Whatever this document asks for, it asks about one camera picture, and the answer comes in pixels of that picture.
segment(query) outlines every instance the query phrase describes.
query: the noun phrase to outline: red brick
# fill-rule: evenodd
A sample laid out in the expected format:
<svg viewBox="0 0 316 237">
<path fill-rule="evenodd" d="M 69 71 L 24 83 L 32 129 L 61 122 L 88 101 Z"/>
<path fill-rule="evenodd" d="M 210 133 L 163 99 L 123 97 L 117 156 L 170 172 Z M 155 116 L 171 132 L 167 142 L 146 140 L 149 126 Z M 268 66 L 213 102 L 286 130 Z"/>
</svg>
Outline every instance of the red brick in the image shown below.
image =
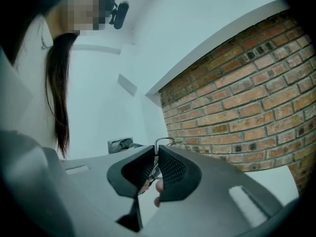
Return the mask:
<svg viewBox="0 0 316 237">
<path fill-rule="evenodd" d="M 268 76 L 267 71 L 263 71 L 260 73 L 256 73 L 255 75 L 252 76 L 252 81 L 255 85 L 262 84 L 265 81 L 268 81 L 270 78 Z"/>
<path fill-rule="evenodd" d="M 218 113 L 223 110 L 221 103 L 215 103 L 209 106 L 206 106 L 204 109 L 205 114 L 213 114 Z"/>
<path fill-rule="evenodd" d="M 296 67 L 297 65 L 300 65 L 302 63 L 302 59 L 299 54 L 294 54 L 291 57 L 286 59 L 286 62 L 290 69 Z"/>
<path fill-rule="evenodd" d="M 299 186 L 300 184 L 303 184 L 305 182 L 307 182 L 307 176 L 303 176 L 303 177 L 300 177 L 298 179 L 295 179 L 295 183 L 297 186 Z"/>
<path fill-rule="evenodd" d="M 204 86 L 203 88 L 200 88 L 199 90 L 197 90 L 197 95 L 201 97 L 203 95 L 213 92 L 214 90 L 215 90 L 214 85 L 208 84 L 207 86 Z"/>
<path fill-rule="evenodd" d="M 284 31 L 285 31 L 284 26 L 282 26 L 282 25 L 274 26 L 274 27 L 266 30 L 265 32 L 259 34 L 258 39 L 260 41 L 266 41 L 266 40 L 268 40 L 276 35 L 283 33 Z"/>
<path fill-rule="evenodd" d="M 316 150 L 315 145 L 310 145 L 308 147 L 305 147 L 303 150 L 296 152 L 294 155 L 294 160 L 300 160 L 305 158 L 306 156 L 311 155 Z"/>
<path fill-rule="evenodd" d="M 313 143 L 314 141 L 316 141 L 316 132 L 315 131 L 311 132 L 309 135 L 307 135 L 305 137 L 305 145 Z"/>
<path fill-rule="evenodd" d="M 311 79 L 312 79 L 313 85 L 315 86 L 316 85 L 316 73 L 311 74 Z"/>
<path fill-rule="evenodd" d="M 231 152 L 231 146 L 212 146 L 213 154 L 230 154 Z"/>
<path fill-rule="evenodd" d="M 262 104 L 264 109 L 268 110 L 297 97 L 299 94 L 300 92 L 298 88 L 294 86 L 262 100 Z"/>
<path fill-rule="evenodd" d="M 301 48 L 307 46 L 310 42 L 305 36 L 301 36 L 299 39 L 297 39 L 297 42 L 301 46 Z"/>
<path fill-rule="evenodd" d="M 272 21 L 272 19 L 267 19 L 264 20 L 260 23 L 257 24 L 257 26 L 262 29 L 262 30 L 266 30 L 268 28 L 271 28 L 272 26 L 274 26 L 276 23 Z"/>
<path fill-rule="evenodd" d="M 188 69 L 194 71 L 195 69 L 203 66 L 204 64 L 208 63 L 211 60 L 212 60 L 212 57 L 209 54 L 206 54 L 200 59 L 198 59 L 196 62 L 194 62 L 191 66 L 189 66 Z"/>
<path fill-rule="evenodd" d="M 228 133 L 228 127 L 226 124 L 212 126 L 212 127 L 209 127 L 208 130 L 209 130 L 209 135 Z"/>
<path fill-rule="evenodd" d="M 250 80 L 250 78 L 246 78 L 244 80 L 238 81 L 236 83 L 234 83 L 233 85 L 231 85 L 231 89 L 233 94 L 238 94 L 241 93 L 247 89 L 250 89 L 253 87 L 252 81 Z"/>
<path fill-rule="evenodd" d="M 301 55 L 303 61 L 312 57 L 314 54 L 315 54 L 315 49 L 312 45 L 309 45 L 300 51 L 300 55 Z"/>
<path fill-rule="evenodd" d="M 284 144 L 286 142 L 289 142 L 291 140 L 295 140 L 296 138 L 296 132 L 295 130 L 289 131 L 289 132 L 285 132 L 283 134 L 280 134 L 277 136 L 277 142 L 278 144 Z"/>
<path fill-rule="evenodd" d="M 305 120 L 311 119 L 316 115 L 316 105 L 312 105 L 304 110 Z"/>
<path fill-rule="evenodd" d="M 218 135 L 212 137 L 202 137 L 202 145 L 224 145 L 241 142 L 240 134 Z"/>
<path fill-rule="evenodd" d="M 189 88 L 189 90 L 195 90 L 198 89 L 206 84 L 209 84 L 210 82 L 220 78 L 222 76 L 222 72 L 219 69 L 215 69 L 209 73 L 207 73 L 206 75 L 202 76 L 201 78 L 199 78 L 198 80 L 194 81 L 193 83 L 191 83 L 187 89 Z"/>
<path fill-rule="evenodd" d="M 179 116 L 175 116 L 175 117 L 173 117 L 173 121 L 175 123 L 177 123 L 177 122 L 181 122 L 181 121 L 185 121 L 185 120 L 195 119 L 195 118 L 201 117 L 203 115 L 204 114 L 203 114 L 203 112 L 201 110 L 195 110 L 195 111 L 192 111 L 192 112 L 189 112 L 189 113 L 185 113 L 185 114 L 182 114 L 182 115 L 179 115 Z"/>
<path fill-rule="evenodd" d="M 196 126 L 197 126 L 197 123 L 195 120 L 182 123 L 182 129 L 196 128 Z"/>
<path fill-rule="evenodd" d="M 296 26 L 297 24 L 295 24 L 295 22 L 293 22 L 292 20 L 287 20 L 284 22 L 284 26 L 287 29 L 293 28 L 294 26 Z"/>
<path fill-rule="evenodd" d="M 188 111 L 190 111 L 190 110 L 192 110 L 193 108 L 192 108 L 192 104 L 191 103 L 188 103 L 188 104 L 186 104 L 186 105 L 183 105 L 183 106 L 181 106 L 181 107 L 178 107 L 178 112 L 179 112 L 179 114 L 181 114 L 181 113 L 185 113 L 185 112 L 188 112 Z"/>
<path fill-rule="evenodd" d="M 242 37 L 244 39 L 252 37 L 252 36 L 256 36 L 258 33 L 260 33 L 261 30 L 257 27 L 257 26 L 252 26 L 248 29 L 246 29 L 243 33 L 242 33 Z"/>
<path fill-rule="evenodd" d="M 230 93 L 229 89 L 226 88 L 226 89 L 218 90 L 218 91 L 214 92 L 213 94 L 208 95 L 207 97 L 209 99 L 211 99 L 212 102 L 216 102 L 218 100 L 227 98 L 229 96 L 231 96 L 231 93 Z"/>
<path fill-rule="evenodd" d="M 286 36 L 290 39 L 290 40 L 293 40 L 293 39 L 296 39 L 298 38 L 299 36 L 303 35 L 304 32 L 303 32 L 303 29 L 302 27 L 298 26 L 296 28 L 294 28 L 293 30 L 291 31 L 288 31 L 286 33 Z"/>
<path fill-rule="evenodd" d="M 300 162 L 291 163 L 288 165 L 290 171 L 298 170 L 300 167 Z"/>
<path fill-rule="evenodd" d="M 221 67 L 221 69 L 224 73 L 228 73 L 228 72 L 230 72 L 230 71 L 232 71 L 240 66 L 241 66 L 240 61 L 238 59 L 234 59 L 234 60 L 226 63 L 225 65 L 223 65 Z"/>
<path fill-rule="evenodd" d="M 312 131 L 314 128 L 316 128 L 316 119 L 313 119 L 311 121 L 308 121 L 307 123 L 303 124 L 302 126 L 298 127 L 296 129 L 296 137 L 302 137 L 305 134 Z"/>
<path fill-rule="evenodd" d="M 295 53 L 296 51 L 301 49 L 300 45 L 296 41 L 292 41 L 291 43 L 286 45 L 286 48 L 290 50 L 289 53 Z"/>
<path fill-rule="evenodd" d="M 232 47 L 228 43 L 225 43 L 215 48 L 213 51 L 211 51 L 211 55 L 214 58 L 217 58 L 218 56 L 221 56 L 222 54 L 226 53 L 230 49 L 232 49 Z"/>
<path fill-rule="evenodd" d="M 170 110 L 170 105 L 166 105 L 162 107 L 162 111 L 165 113 Z"/>
<path fill-rule="evenodd" d="M 191 129 L 191 130 L 178 131 L 177 133 L 179 137 L 205 136 L 206 129 L 205 128 Z"/>
<path fill-rule="evenodd" d="M 243 162 L 243 157 L 242 155 L 229 155 L 226 156 L 227 158 L 227 162 L 232 162 L 232 163 L 239 163 L 239 162 Z"/>
<path fill-rule="evenodd" d="M 257 139 L 264 138 L 266 136 L 266 133 L 265 133 L 264 128 L 258 128 L 255 130 L 244 132 L 243 136 L 244 136 L 245 141 L 257 140 Z"/>
<path fill-rule="evenodd" d="M 293 114 L 293 109 L 291 104 L 284 105 L 280 108 L 275 109 L 275 117 L 276 119 L 282 119 L 287 116 L 290 116 Z"/>
<path fill-rule="evenodd" d="M 311 166 L 306 167 L 306 168 L 301 168 L 298 171 L 292 172 L 292 176 L 295 179 L 296 178 L 300 178 L 300 177 L 302 177 L 304 175 L 307 175 L 307 174 L 311 173 L 311 171 L 312 171 L 312 167 Z"/>
<path fill-rule="evenodd" d="M 312 153 L 310 156 L 302 160 L 301 167 L 306 167 L 315 162 L 315 153 Z"/>
<path fill-rule="evenodd" d="M 263 56 L 263 57 L 259 58 L 258 60 L 256 60 L 255 64 L 256 64 L 258 69 L 263 69 L 263 68 L 270 66 L 274 62 L 275 61 L 271 55 L 266 55 L 266 56 Z"/>
<path fill-rule="evenodd" d="M 275 122 L 267 126 L 268 135 L 283 132 L 285 130 L 296 127 L 304 122 L 304 116 L 302 113 L 285 118 L 279 122 Z"/>
<path fill-rule="evenodd" d="M 170 111 L 165 112 L 163 115 L 164 115 L 165 118 L 168 118 L 168 117 L 175 116 L 177 114 L 178 114 L 178 110 L 177 109 L 172 109 Z"/>
<path fill-rule="evenodd" d="M 206 66 L 209 71 L 221 66 L 225 62 L 235 58 L 236 56 L 242 53 L 242 48 L 240 46 L 236 46 L 227 53 L 217 57 L 213 61 L 209 62 Z"/>
<path fill-rule="evenodd" d="M 268 92 L 271 94 L 287 87 L 287 84 L 282 77 L 279 77 L 279 78 L 269 81 L 266 84 L 266 86 L 267 86 Z"/>
<path fill-rule="evenodd" d="M 192 107 L 195 108 L 199 108 L 202 107 L 204 105 L 208 105 L 211 103 L 211 100 L 207 97 L 201 97 L 197 100 L 195 100 L 194 102 L 192 102 Z"/>
<path fill-rule="evenodd" d="M 289 154 L 276 159 L 276 167 L 292 163 L 294 161 L 294 155 Z"/>
<path fill-rule="evenodd" d="M 243 143 L 241 145 L 233 145 L 233 153 L 243 153 L 250 151 L 262 151 L 264 149 L 273 148 L 277 144 L 275 137 L 265 138 L 259 141 Z"/>
<path fill-rule="evenodd" d="M 258 126 L 265 125 L 273 121 L 272 112 L 264 113 L 262 115 L 258 115 L 252 118 L 244 119 L 242 121 L 237 121 L 230 123 L 231 132 L 248 130 L 251 128 L 255 128 Z"/>
<path fill-rule="evenodd" d="M 264 159 L 265 159 L 264 152 L 248 153 L 248 154 L 245 154 L 244 156 L 245 162 L 262 161 Z"/>
<path fill-rule="evenodd" d="M 238 164 L 238 165 L 235 165 L 235 167 L 244 172 L 254 171 L 254 170 L 263 170 L 263 169 L 273 168 L 274 162 L 273 160 L 265 160 L 265 161 L 256 162 L 256 163 Z"/>
<path fill-rule="evenodd" d="M 167 125 L 167 130 L 168 131 L 173 131 L 173 130 L 180 130 L 181 129 L 181 125 L 178 124 L 169 124 Z"/>
<path fill-rule="evenodd" d="M 222 123 L 238 118 L 238 113 L 236 110 L 222 112 L 218 114 L 213 114 L 209 116 L 204 116 L 197 120 L 199 126 L 212 125 L 217 123 Z"/>
<path fill-rule="evenodd" d="M 303 141 L 294 141 L 290 144 L 277 147 L 275 149 L 271 149 L 267 151 L 267 159 L 269 158 L 276 158 L 279 156 L 284 156 L 286 154 L 289 154 L 291 152 L 297 151 L 301 149 L 304 146 Z"/>
<path fill-rule="evenodd" d="M 288 43 L 288 38 L 287 36 L 285 36 L 284 34 L 280 35 L 280 36 L 277 36 L 273 39 L 273 42 L 276 46 L 281 46 L 281 45 L 284 45 L 286 43 Z"/>
<path fill-rule="evenodd" d="M 192 151 L 200 154 L 209 154 L 210 146 L 192 146 Z"/>
<path fill-rule="evenodd" d="M 244 66 L 240 69 L 238 69 L 237 71 L 225 76 L 225 77 L 222 77 L 220 79 L 218 79 L 215 84 L 216 84 L 216 87 L 217 88 L 221 88 L 221 87 L 224 87 L 228 84 L 231 84 L 243 77 L 246 77 L 250 74 L 252 74 L 253 72 L 256 71 L 256 67 L 254 66 L 254 64 L 249 64 L 247 66 Z"/>
<path fill-rule="evenodd" d="M 272 66 L 271 70 L 273 71 L 273 76 L 276 77 L 276 76 L 281 75 L 284 72 L 288 71 L 288 68 L 283 63 L 279 63 L 279 64 Z"/>
<path fill-rule="evenodd" d="M 310 78 L 305 78 L 298 83 L 301 93 L 308 91 L 313 87 L 312 80 Z"/>
<path fill-rule="evenodd" d="M 206 75 L 206 67 L 201 66 L 197 68 L 196 70 L 194 70 L 192 73 L 190 73 L 190 78 L 191 78 L 191 81 L 195 81 L 204 75 Z"/>
<path fill-rule="evenodd" d="M 294 111 L 297 112 L 308 105 L 312 104 L 316 100 L 316 90 L 301 96 L 299 99 L 293 102 Z"/>
<path fill-rule="evenodd" d="M 200 140 L 199 140 L 199 138 L 186 138 L 186 144 L 187 145 L 199 145 Z"/>
<path fill-rule="evenodd" d="M 175 91 L 181 90 L 182 88 L 189 85 L 190 82 L 191 82 L 190 78 L 188 78 L 188 77 L 181 78 L 181 80 L 177 83 L 177 85 L 172 88 L 172 91 L 175 92 Z"/>
<path fill-rule="evenodd" d="M 303 65 L 287 72 L 284 77 L 286 82 L 291 84 L 309 75 L 312 71 L 313 69 L 311 65 L 309 63 L 304 63 Z"/>
<path fill-rule="evenodd" d="M 178 99 L 184 97 L 185 95 L 187 95 L 186 90 L 185 89 L 181 89 L 181 90 L 173 93 L 172 97 L 173 97 L 174 100 L 178 100 Z"/>
<path fill-rule="evenodd" d="M 277 61 L 279 61 L 279 60 L 287 57 L 289 54 L 284 47 L 281 47 L 281 48 L 277 49 L 276 51 L 274 51 L 272 53 L 272 55 Z"/>
<path fill-rule="evenodd" d="M 311 63 L 313 70 L 316 70 L 316 56 L 313 56 L 309 62 Z"/>
<path fill-rule="evenodd" d="M 195 92 L 189 94 L 189 95 L 186 95 L 185 97 L 177 100 L 176 102 L 174 102 L 174 104 L 171 105 L 172 108 L 175 108 L 175 107 L 178 107 L 180 105 L 184 105 L 188 102 L 191 102 L 193 100 L 195 100 L 197 98 L 197 95 Z"/>
<path fill-rule="evenodd" d="M 176 131 L 169 131 L 168 132 L 168 137 L 170 137 L 170 138 L 177 137 L 177 132 Z"/>
<path fill-rule="evenodd" d="M 181 77 L 181 75 L 178 75 L 178 76 L 176 76 L 174 79 L 172 79 L 172 81 L 170 81 L 170 86 L 171 87 L 174 87 L 174 86 L 176 86 L 177 84 L 179 84 L 180 82 L 181 82 L 181 80 L 182 80 L 182 77 Z"/>
<path fill-rule="evenodd" d="M 165 118 L 164 121 L 165 121 L 166 124 L 173 123 L 173 119 L 172 118 Z"/>
<path fill-rule="evenodd" d="M 225 99 L 223 101 L 224 108 L 230 109 L 239 105 L 249 103 L 253 100 L 263 98 L 267 95 L 264 87 L 256 87 L 254 89 L 248 90 L 245 93 L 238 94 L 234 97 Z"/>
<path fill-rule="evenodd" d="M 255 103 L 255 104 L 251 104 L 251 105 L 240 108 L 239 112 L 240 112 L 240 117 L 244 118 L 244 117 L 249 117 L 249 116 L 253 116 L 253 115 L 261 113 L 261 108 L 258 103 Z"/>
<path fill-rule="evenodd" d="M 249 38 L 242 43 L 242 47 L 245 51 L 255 47 L 259 42 L 256 37 Z"/>
</svg>

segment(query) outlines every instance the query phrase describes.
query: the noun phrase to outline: woman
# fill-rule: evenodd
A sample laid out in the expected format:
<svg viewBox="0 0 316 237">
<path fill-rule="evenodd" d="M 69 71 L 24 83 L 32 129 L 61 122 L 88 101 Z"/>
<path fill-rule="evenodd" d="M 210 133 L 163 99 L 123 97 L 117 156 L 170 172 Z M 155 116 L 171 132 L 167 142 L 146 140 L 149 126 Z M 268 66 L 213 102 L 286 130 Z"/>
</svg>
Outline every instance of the woman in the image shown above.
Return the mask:
<svg viewBox="0 0 316 237">
<path fill-rule="evenodd" d="M 98 30 L 106 19 L 109 21 L 114 4 L 115 0 L 28 0 L 25 3 L 24 14 L 17 19 L 20 23 L 11 24 L 15 34 L 1 37 L 3 50 L 16 72 L 10 78 L 15 78 L 13 84 L 21 85 L 7 93 L 12 98 L 10 103 L 4 103 L 20 113 L 8 112 L 11 123 L 1 124 L 1 128 L 18 130 L 43 147 L 57 146 L 66 157 L 69 53 L 81 30 Z"/>
</svg>

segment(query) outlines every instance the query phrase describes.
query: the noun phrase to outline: white wall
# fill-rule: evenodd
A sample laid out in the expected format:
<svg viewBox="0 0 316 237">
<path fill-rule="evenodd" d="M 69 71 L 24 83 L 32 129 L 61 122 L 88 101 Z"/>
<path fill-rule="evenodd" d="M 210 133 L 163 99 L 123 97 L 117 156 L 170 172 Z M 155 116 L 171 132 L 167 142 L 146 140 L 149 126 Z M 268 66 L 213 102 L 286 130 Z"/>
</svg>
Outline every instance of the white wall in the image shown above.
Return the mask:
<svg viewBox="0 0 316 237">
<path fill-rule="evenodd" d="M 139 86 L 157 92 L 222 42 L 287 8 L 274 1 L 279 0 L 154 0 L 134 29 L 134 74 L 146 78 Z"/>
<path fill-rule="evenodd" d="M 69 159 L 108 153 L 107 141 L 134 135 L 133 97 L 116 82 L 119 56 L 73 51 L 69 74 Z"/>
</svg>

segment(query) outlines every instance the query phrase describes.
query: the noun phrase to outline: gray plastic panel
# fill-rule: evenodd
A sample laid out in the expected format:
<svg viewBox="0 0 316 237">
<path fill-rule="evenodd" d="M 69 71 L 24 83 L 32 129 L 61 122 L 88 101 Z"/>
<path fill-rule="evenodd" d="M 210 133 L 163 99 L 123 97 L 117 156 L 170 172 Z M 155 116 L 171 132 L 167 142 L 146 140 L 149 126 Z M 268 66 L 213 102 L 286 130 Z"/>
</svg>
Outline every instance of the gray plastic panel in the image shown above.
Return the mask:
<svg viewBox="0 0 316 237">
<path fill-rule="evenodd" d="M 94 158 L 68 160 L 62 163 L 65 170 L 80 166 L 87 166 L 87 171 L 71 174 L 69 177 L 77 189 L 100 211 L 108 213 L 117 221 L 123 215 L 129 214 L 134 199 L 119 196 L 108 181 L 107 173 L 111 165 L 126 159 L 146 147 L 127 150 L 118 154 L 106 155 Z"/>
<path fill-rule="evenodd" d="M 202 178 L 199 186 L 183 201 L 161 202 L 155 216 L 140 233 L 151 237 L 233 237 L 245 233 L 251 227 L 228 193 L 234 186 L 246 187 L 272 214 L 282 209 L 269 191 L 231 164 L 175 147 L 159 147 L 160 150 L 166 148 L 199 166 Z"/>
<path fill-rule="evenodd" d="M 27 136 L 0 131 L 0 173 L 28 217 L 51 236 L 141 236 L 90 202 L 66 174 L 57 153 Z"/>
</svg>

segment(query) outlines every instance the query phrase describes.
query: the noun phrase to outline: black mesh insert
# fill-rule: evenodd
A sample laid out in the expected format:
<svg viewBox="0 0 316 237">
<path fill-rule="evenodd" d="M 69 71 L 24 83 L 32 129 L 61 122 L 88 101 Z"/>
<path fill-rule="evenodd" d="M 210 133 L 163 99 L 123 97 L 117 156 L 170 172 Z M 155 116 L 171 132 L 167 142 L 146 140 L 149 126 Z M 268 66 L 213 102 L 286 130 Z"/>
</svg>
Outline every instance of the black mesh insert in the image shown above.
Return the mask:
<svg viewBox="0 0 316 237">
<path fill-rule="evenodd" d="M 175 185 L 185 177 L 187 168 L 182 162 L 172 157 L 170 154 L 160 150 L 158 162 L 163 176 L 164 189 Z"/>
<path fill-rule="evenodd" d="M 140 190 L 148 180 L 149 175 L 154 168 L 154 160 L 154 150 L 141 155 L 122 168 L 123 177 Z"/>
</svg>

